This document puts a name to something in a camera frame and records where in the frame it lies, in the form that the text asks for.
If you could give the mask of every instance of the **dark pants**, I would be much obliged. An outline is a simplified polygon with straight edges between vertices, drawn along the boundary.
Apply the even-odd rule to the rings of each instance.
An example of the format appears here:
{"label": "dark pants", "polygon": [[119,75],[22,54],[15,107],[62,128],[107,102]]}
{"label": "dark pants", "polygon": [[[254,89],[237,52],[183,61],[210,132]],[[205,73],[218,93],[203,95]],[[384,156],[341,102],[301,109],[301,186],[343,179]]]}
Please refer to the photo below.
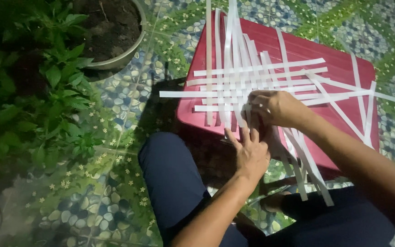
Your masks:
{"label": "dark pants", "polygon": [[[138,154],[164,246],[211,199],[184,142],[175,134],[151,135]],[[334,207],[317,193],[302,202],[299,194],[285,196],[283,213],[291,226],[250,243],[261,246],[388,246],[395,229],[388,219],[354,187],[330,190]],[[230,225],[220,246],[248,246],[248,240]]]}

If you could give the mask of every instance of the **person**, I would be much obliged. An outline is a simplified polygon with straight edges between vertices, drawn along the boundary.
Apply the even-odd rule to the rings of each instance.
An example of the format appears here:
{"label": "person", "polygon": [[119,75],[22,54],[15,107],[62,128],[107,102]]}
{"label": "person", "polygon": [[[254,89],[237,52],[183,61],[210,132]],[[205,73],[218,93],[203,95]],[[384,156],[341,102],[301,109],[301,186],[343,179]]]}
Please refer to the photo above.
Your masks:
{"label": "person", "polygon": [[225,129],[237,151],[237,171],[213,197],[184,142],[172,133],[155,133],[142,146],[138,160],[164,245],[388,246],[395,233],[395,163],[316,115],[290,93],[253,91],[249,100],[264,125],[303,132],[355,186],[330,190],[332,207],[326,207],[316,193],[304,202],[299,194],[280,195],[269,207],[297,222],[268,237],[247,239],[232,221],[271,159],[271,143],[262,140],[257,123],[251,132],[241,129],[242,143]]}

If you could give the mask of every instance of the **tiled floor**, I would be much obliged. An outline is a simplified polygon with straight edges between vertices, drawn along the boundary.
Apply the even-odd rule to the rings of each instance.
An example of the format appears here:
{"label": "tiled floor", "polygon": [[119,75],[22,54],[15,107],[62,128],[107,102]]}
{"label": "tiled floor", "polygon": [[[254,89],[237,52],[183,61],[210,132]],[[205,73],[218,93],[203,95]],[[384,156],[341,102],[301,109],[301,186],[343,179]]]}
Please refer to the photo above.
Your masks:
{"label": "tiled floor", "polygon": [[[141,3],[148,32],[139,51],[119,73],[101,72],[99,78],[106,79],[93,82],[99,91],[95,104],[74,116],[103,144],[87,164],[62,162],[51,176],[30,173],[3,190],[0,246],[162,245],[136,153],[151,133],[175,127],[176,102],[159,98],[157,91],[180,88],[183,81],[163,81],[186,76],[205,23],[205,2]],[[227,11],[228,1],[212,6]],[[377,90],[395,96],[395,0],[241,0],[238,7],[245,19],[371,61]],[[395,103],[378,101],[381,153],[395,161]],[[213,169],[217,159],[204,157],[210,151],[200,150],[197,163],[209,164],[202,171],[206,175],[223,177]],[[272,160],[265,182],[285,176],[282,164]],[[329,183],[330,188],[348,185],[344,179]],[[213,187],[210,193],[220,184]],[[267,214],[258,203],[242,211],[267,234],[293,222]]]}

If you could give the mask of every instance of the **right hand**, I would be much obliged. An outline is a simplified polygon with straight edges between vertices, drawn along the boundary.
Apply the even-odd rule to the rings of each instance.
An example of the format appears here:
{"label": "right hand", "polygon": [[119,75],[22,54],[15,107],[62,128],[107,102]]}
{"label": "right hand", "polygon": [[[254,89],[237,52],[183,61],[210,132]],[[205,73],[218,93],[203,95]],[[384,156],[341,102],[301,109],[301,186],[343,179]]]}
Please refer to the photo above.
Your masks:
{"label": "right hand", "polygon": [[249,94],[252,110],[266,123],[299,129],[315,114],[286,91],[256,90]]}

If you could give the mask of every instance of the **metal pot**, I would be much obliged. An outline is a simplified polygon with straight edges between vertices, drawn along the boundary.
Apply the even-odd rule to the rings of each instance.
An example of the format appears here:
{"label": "metal pot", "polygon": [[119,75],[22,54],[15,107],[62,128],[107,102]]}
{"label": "metal pot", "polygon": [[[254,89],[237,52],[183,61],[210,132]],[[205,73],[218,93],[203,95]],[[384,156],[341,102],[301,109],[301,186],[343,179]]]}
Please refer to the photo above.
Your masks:
{"label": "metal pot", "polygon": [[138,3],[137,0],[131,0],[136,8],[138,9],[138,12],[140,13],[140,18],[141,18],[141,34],[140,37],[136,40],[135,44],[131,48],[129,48],[127,51],[125,51],[123,54],[119,55],[118,57],[115,57],[113,59],[108,59],[106,61],[101,61],[101,62],[92,62],[88,66],[86,66],[87,69],[93,69],[93,70],[110,70],[114,68],[118,68],[120,66],[126,66],[130,60],[133,58],[136,50],[140,46],[141,41],[144,38],[144,35],[146,33],[146,15],[144,14],[144,10],[141,7],[141,5]]}

